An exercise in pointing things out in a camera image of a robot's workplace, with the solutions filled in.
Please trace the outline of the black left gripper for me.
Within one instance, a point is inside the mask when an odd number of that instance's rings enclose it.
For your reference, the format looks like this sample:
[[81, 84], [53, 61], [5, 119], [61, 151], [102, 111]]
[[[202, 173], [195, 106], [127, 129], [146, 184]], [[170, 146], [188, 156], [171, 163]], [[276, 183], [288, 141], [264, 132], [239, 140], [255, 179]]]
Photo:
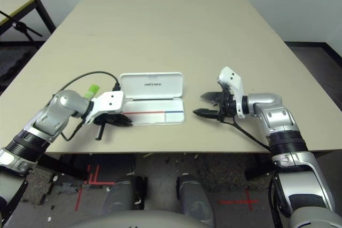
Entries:
[[95, 125], [99, 126], [95, 140], [101, 140], [106, 124], [116, 127], [131, 127], [131, 119], [123, 114], [102, 114], [96, 117], [93, 121]]

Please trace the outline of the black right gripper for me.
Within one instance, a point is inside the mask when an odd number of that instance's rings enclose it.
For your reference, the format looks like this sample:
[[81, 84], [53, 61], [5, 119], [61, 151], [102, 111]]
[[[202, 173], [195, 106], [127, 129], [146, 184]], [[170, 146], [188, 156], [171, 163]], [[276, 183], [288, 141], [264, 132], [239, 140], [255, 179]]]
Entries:
[[202, 94], [201, 99], [210, 101], [212, 104], [219, 104], [219, 111], [207, 108], [195, 109], [192, 112], [206, 119], [218, 119], [223, 122], [226, 118], [234, 118], [237, 114], [236, 101], [230, 91], [206, 92]]

